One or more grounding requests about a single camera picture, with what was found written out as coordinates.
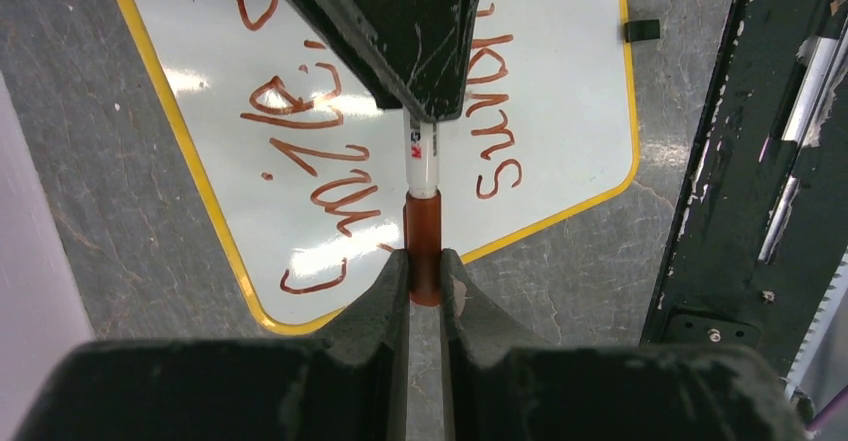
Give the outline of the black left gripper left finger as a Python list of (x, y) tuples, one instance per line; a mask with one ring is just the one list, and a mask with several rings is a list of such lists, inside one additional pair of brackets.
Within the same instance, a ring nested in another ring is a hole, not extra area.
[(101, 341), (47, 378), (19, 440), (401, 440), (407, 253), (313, 336)]

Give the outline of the red marker cap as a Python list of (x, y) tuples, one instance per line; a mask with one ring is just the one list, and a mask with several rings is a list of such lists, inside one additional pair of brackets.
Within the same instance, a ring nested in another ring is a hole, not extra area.
[(403, 221), (404, 249), (409, 262), (410, 300), (421, 306), (438, 306), (441, 302), (441, 193), (436, 191), (434, 197), (426, 199), (407, 194)]

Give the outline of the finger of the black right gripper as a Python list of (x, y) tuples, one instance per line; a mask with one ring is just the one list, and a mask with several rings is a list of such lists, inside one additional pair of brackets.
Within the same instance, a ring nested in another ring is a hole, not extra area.
[(287, 0), (383, 110), (460, 117), (479, 0)]

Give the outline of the white whiteboard marker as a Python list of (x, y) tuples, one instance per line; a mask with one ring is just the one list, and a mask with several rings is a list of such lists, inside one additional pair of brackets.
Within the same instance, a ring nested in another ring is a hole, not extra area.
[(404, 158), (408, 193), (416, 199), (436, 195), (439, 183), (438, 126), (403, 110)]

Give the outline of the yellow framed whiteboard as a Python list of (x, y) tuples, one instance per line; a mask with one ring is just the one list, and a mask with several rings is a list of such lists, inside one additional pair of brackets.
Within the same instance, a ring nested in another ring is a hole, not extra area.
[[(398, 111), (284, 0), (117, 0), (247, 307), (314, 332), (403, 244)], [(639, 164), (627, 0), (481, 0), (439, 130), (443, 242), (471, 262), (621, 194)]]

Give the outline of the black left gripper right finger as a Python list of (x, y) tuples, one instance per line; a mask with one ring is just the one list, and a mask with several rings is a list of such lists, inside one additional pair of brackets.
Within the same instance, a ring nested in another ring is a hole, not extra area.
[(749, 348), (558, 348), (485, 295), (454, 250), (442, 252), (440, 275), (449, 440), (806, 438)]

